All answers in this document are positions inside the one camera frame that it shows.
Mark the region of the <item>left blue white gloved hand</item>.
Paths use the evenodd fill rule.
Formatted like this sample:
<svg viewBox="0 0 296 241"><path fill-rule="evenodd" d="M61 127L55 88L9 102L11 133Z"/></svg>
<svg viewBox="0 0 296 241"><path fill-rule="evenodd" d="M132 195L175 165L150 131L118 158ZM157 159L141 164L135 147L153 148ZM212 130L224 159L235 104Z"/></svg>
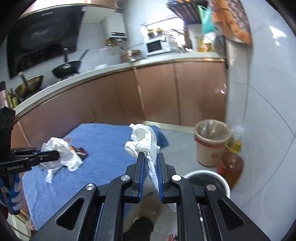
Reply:
<svg viewBox="0 0 296 241"><path fill-rule="evenodd" d="M13 215L23 208L23 191L20 174L1 177L1 205Z"/></svg>

